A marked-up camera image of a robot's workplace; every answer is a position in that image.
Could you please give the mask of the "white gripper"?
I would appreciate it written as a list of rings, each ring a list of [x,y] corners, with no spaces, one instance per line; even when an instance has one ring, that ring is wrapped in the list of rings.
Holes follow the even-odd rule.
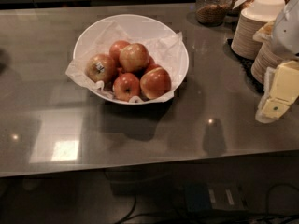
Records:
[[[272,51],[281,58],[299,59],[299,0],[290,0],[275,21],[269,21],[254,35],[264,43],[271,39]],[[299,62],[268,67],[264,75],[264,95],[255,119],[261,123],[279,120],[299,97]]]

